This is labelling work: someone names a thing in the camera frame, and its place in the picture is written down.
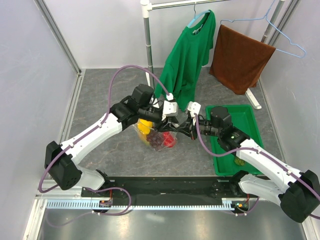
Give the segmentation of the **red bell pepper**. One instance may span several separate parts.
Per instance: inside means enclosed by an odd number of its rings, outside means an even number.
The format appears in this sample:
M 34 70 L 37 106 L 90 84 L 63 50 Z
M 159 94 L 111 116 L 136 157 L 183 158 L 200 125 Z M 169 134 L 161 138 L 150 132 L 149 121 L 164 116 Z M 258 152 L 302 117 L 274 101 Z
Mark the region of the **red bell pepper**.
M 171 132 L 163 132 L 163 145 L 167 148 L 172 148 L 176 145 L 176 137 Z

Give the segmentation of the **clear dotted zip top bag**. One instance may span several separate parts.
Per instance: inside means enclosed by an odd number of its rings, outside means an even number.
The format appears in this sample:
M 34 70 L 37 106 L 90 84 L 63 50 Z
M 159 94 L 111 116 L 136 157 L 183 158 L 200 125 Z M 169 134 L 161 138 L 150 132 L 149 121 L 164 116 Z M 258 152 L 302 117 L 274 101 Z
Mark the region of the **clear dotted zip top bag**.
M 153 122 L 144 119 L 138 119 L 134 129 L 139 139 L 157 152 L 166 148 L 173 148 L 178 141 L 176 133 L 171 131 L 158 132 Z

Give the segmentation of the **purple grape bunch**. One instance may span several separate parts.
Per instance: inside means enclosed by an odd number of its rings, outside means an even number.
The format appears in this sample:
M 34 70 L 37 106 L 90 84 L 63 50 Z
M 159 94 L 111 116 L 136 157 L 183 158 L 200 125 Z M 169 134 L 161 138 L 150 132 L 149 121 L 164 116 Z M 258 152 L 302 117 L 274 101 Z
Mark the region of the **purple grape bunch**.
M 156 151 L 160 150 L 163 143 L 163 138 L 159 132 L 150 131 L 150 133 L 146 136 L 146 139 L 153 149 Z

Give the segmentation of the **orange green mango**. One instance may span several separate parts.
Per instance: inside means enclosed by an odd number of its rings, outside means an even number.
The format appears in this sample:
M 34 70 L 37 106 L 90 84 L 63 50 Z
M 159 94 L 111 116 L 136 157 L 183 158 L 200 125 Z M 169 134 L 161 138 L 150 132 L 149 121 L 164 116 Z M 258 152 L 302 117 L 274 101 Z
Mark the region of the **orange green mango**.
M 142 134 L 142 133 L 138 133 L 138 137 L 140 138 L 140 140 L 146 144 L 147 146 L 150 145 L 150 143 L 147 141 L 147 136 L 145 134 Z

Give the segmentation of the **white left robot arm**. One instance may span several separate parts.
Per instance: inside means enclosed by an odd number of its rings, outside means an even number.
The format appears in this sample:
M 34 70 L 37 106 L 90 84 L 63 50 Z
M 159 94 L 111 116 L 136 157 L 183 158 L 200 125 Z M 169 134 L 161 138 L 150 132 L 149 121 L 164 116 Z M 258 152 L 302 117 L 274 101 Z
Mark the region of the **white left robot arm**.
M 62 143 L 50 142 L 46 146 L 44 168 L 61 190 L 74 186 L 91 188 L 99 197 L 106 196 L 110 185 L 100 170 L 80 167 L 83 158 L 107 139 L 134 125 L 138 120 L 163 124 L 178 114 L 178 104 L 170 93 L 162 106 L 154 107 L 152 87 L 140 84 L 131 95 L 115 103 L 97 122 Z

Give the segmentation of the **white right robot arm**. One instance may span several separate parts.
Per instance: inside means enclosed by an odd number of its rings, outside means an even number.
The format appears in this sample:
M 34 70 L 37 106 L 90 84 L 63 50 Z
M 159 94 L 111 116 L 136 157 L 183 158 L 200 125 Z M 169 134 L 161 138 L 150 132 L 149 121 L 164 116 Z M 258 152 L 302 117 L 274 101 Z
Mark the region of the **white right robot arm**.
M 320 182 L 311 170 L 305 172 L 294 168 L 260 147 L 248 134 L 234 126 L 228 109 L 215 106 L 211 109 L 210 119 L 203 120 L 199 116 L 200 106 L 197 104 L 188 110 L 185 122 L 173 126 L 176 132 L 200 139 L 202 135 L 216 137 L 217 143 L 224 153 L 208 153 L 214 157 L 233 154 L 249 163 L 268 179 L 260 179 L 247 171 L 241 170 L 229 184 L 229 191 L 235 197 L 244 193 L 255 195 L 270 201 L 297 223 L 307 217 L 314 218 L 313 211 L 320 205 Z

